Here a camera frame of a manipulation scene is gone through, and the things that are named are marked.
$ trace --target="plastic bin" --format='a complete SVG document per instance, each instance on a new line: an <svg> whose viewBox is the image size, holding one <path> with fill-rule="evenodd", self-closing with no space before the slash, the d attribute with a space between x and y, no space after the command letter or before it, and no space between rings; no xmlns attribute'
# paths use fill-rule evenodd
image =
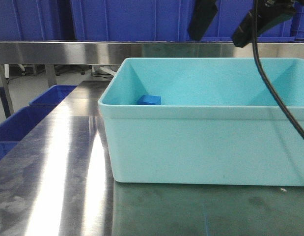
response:
<svg viewBox="0 0 304 236"><path fill-rule="evenodd" d="M70 0L0 0L0 41L72 39Z"/></svg>
<svg viewBox="0 0 304 236"><path fill-rule="evenodd" d="M48 90L30 101L29 105L38 107L56 107L76 87L76 85L51 86Z"/></svg>
<svg viewBox="0 0 304 236"><path fill-rule="evenodd" d="M193 0L71 0L78 40L185 41Z"/></svg>
<svg viewBox="0 0 304 236"><path fill-rule="evenodd" d="M304 60L262 62L304 127ZM119 182L304 186L304 141L253 59L126 59L99 108Z"/></svg>
<svg viewBox="0 0 304 236"><path fill-rule="evenodd" d="M24 107L1 123L0 160L51 111L46 107Z"/></svg>
<svg viewBox="0 0 304 236"><path fill-rule="evenodd" d="M304 6L295 3L295 8L297 13L293 18L291 35L295 36L296 40L304 40Z"/></svg>
<svg viewBox="0 0 304 236"><path fill-rule="evenodd" d="M231 36L252 9L252 0L217 0L218 12L201 41L231 41ZM259 36L260 42L289 42L292 20L281 23Z"/></svg>

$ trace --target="stainless steel shelf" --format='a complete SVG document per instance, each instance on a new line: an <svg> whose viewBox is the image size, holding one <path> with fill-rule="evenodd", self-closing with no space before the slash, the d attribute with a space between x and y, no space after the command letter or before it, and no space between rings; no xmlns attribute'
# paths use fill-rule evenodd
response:
<svg viewBox="0 0 304 236"><path fill-rule="evenodd" d="M262 57L304 59L304 43L260 43ZM130 57L252 57L251 45L171 42L0 42L0 64L121 64Z"/></svg>

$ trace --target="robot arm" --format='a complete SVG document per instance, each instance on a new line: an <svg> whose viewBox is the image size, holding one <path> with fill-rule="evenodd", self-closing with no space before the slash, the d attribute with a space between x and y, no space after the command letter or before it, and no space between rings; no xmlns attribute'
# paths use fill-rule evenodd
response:
<svg viewBox="0 0 304 236"><path fill-rule="evenodd" d="M304 5L304 0L297 0ZM296 10L293 0L260 0L258 3L257 35L261 35L270 28L291 19ZM252 37L252 10L250 10L231 39L236 47L243 48Z"/></svg>
<svg viewBox="0 0 304 236"><path fill-rule="evenodd" d="M296 0L304 5L304 0ZM200 40L217 13L216 0L196 0L193 17L188 28L192 40ZM270 28L291 19L296 10L293 7L295 0L260 0L258 3L258 35ZM252 10L240 23L232 40L237 47L244 47L252 37Z"/></svg>

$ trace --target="blue storage crate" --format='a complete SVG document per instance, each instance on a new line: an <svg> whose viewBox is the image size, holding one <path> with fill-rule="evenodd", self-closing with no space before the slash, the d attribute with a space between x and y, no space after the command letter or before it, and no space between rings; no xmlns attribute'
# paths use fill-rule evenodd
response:
<svg viewBox="0 0 304 236"><path fill-rule="evenodd" d="M201 41L231 41L231 36L250 9L252 0L217 0L218 12ZM259 36L260 42L294 41L292 20L283 22Z"/></svg>
<svg viewBox="0 0 304 236"><path fill-rule="evenodd" d="M76 85L51 86L44 93L33 99L29 105L39 107L56 107L76 87Z"/></svg>
<svg viewBox="0 0 304 236"><path fill-rule="evenodd" d="M0 160L52 111L46 107L24 107L0 124Z"/></svg>
<svg viewBox="0 0 304 236"><path fill-rule="evenodd" d="M186 41L193 0L71 0L76 38Z"/></svg>
<svg viewBox="0 0 304 236"><path fill-rule="evenodd" d="M72 39L69 0L0 0L0 41Z"/></svg>
<svg viewBox="0 0 304 236"><path fill-rule="evenodd" d="M295 36L296 40L304 40L304 6L295 3L295 8L297 13L293 18L291 35Z"/></svg>
<svg viewBox="0 0 304 236"><path fill-rule="evenodd" d="M304 128L304 60L262 62ZM126 59L99 108L117 181L304 186L304 140L252 58Z"/></svg>

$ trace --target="floor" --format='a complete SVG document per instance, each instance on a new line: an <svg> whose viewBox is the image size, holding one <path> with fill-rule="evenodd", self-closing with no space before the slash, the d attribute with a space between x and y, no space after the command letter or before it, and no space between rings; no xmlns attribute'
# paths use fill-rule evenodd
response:
<svg viewBox="0 0 304 236"><path fill-rule="evenodd" d="M83 66L85 69L85 75L81 75L80 72L75 71L69 67L65 67L60 70L60 75L57 76L57 84L59 85L78 85L84 80L107 80L111 78L111 75L107 75L105 72L97 71L96 75L93 76L89 66ZM22 107L28 106L28 103L35 97L47 90L48 82L46 72L42 71L38 76L33 76L29 72L28 75L22 76L21 72L11 73L10 68L10 79L8 80L11 100L14 111L18 111ZM0 123L5 121L5 115L0 100Z"/></svg>

